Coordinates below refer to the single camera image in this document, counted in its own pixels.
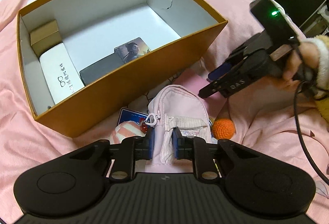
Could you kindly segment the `person right hand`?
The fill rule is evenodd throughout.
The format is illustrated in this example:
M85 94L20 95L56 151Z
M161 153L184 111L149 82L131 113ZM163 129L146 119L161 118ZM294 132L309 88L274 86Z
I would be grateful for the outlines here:
M319 51L313 43L301 43L298 50L293 50L286 62L283 73L284 80L292 80L299 66L305 63L311 69L316 69L319 66Z

